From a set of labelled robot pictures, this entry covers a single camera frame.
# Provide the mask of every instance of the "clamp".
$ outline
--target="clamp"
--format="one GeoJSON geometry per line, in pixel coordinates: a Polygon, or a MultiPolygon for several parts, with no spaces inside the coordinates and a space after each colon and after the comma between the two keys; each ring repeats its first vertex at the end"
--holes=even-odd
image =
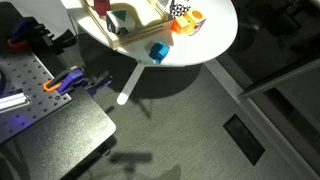
{"type": "Polygon", "coordinates": [[[3,94],[3,91],[6,87],[6,76],[4,74],[4,72],[1,71],[0,69],[0,97],[3,94]]]}
{"type": "Polygon", "coordinates": [[[85,74],[83,68],[73,67],[70,70],[62,71],[53,80],[45,82],[43,88],[47,92],[57,91],[60,95],[64,95],[82,85],[93,96],[112,82],[112,76],[109,75],[109,72],[104,73],[96,80],[91,79],[85,74]]]}
{"type": "Polygon", "coordinates": [[[77,43],[76,37],[68,29],[61,36],[52,40],[54,35],[34,17],[23,17],[12,28],[8,45],[13,49],[22,49],[28,46],[29,41],[41,39],[47,46],[52,48],[55,54],[62,54],[63,48],[73,46],[77,43]]]}

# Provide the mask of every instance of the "white round table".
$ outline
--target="white round table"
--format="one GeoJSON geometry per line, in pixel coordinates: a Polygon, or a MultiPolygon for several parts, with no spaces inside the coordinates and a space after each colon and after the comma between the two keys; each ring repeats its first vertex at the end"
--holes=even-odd
{"type": "MultiPolygon", "coordinates": [[[[80,1],[83,0],[62,0],[62,3],[73,21],[93,38],[109,47],[107,38],[82,7],[80,1]]],[[[230,0],[192,1],[194,2],[192,8],[200,10],[206,17],[204,25],[195,35],[177,35],[166,30],[116,50],[138,62],[136,69],[118,97],[118,104],[126,103],[146,66],[184,67],[201,64],[219,56],[232,44],[238,29],[237,15],[232,2],[230,0]],[[170,46],[170,51],[161,64],[156,64],[146,50],[148,44],[158,40],[170,46]]]]}

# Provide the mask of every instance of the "blue block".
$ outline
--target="blue block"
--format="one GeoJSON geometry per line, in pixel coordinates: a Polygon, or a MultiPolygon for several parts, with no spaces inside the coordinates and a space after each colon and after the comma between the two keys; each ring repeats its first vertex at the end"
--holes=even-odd
{"type": "Polygon", "coordinates": [[[170,47],[162,41],[157,41],[151,48],[149,56],[160,64],[167,56],[170,47]]]}

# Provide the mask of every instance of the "orange clamp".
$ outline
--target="orange clamp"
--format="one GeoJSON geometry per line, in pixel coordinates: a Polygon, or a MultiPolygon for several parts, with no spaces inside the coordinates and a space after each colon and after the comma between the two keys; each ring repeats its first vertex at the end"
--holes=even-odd
{"type": "Polygon", "coordinates": [[[25,47],[28,46],[28,41],[21,41],[21,42],[18,42],[16,44],[12,44],[11,40],[12,39],[8,40],[8,45],[12,49],[24,49],[25,47]]]}
{"type": "Polygon", "coordinates": [[[47,92],[53,92],[53,91],[57,90],[62,84],[62,83],[58,83],[58,84],[52,86],[51,88],[48,88],[47,86],[51,81],[52,80],[49,80],[49,81],[43,83],[43,89],[46,90],[47,92]]]}

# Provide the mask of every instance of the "toy block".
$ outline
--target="toy block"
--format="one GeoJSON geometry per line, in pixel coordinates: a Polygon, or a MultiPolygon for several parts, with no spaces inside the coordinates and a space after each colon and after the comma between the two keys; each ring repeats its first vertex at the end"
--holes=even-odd
{"type": "Polygon", "coordinates": [[[173,32],[176,32],[177,34],[181,34],[188,29],[189,25],[190,23],[185,17],[183,16],[177,17],[176,19],[173,20],[173,23],[171,25],[171,30],[173,32]]]}
{"type": "Polygon", "coordinates": [[[190,25],[186,30],[186,33],[189,36],[192,36],[195,33],[197,33],[206,20],[206,18],[202,15],[202,13],[195,9],[188,11],[183,16],[190,22],[190,25]]]}
{"type": "Polygon", "coordinates": [[[151,48],[149,56],[156,61],[156,63],[160,64],[162,60],[167,56],[170,47],[162,42],[157,41],[151,48]]]}
{"type": "Polygon", "coordinates": [[[107,11],[110,11],[110,0],[94,0],[94,10],[99,16],[105,16],[107,11]]]}
{"type": "Polygon", "coordinates": [[[183,16],[191,8],[189,0],[172,0],[170,5],[170,15],[173,18],[183,16]]]}
{"type": "Polygon", "coordinates": [[[110,32],[124,35],[132,32],[135,28],[135,22],[126,10],[108,11],[106,16],[107,27],[110,32]]]}

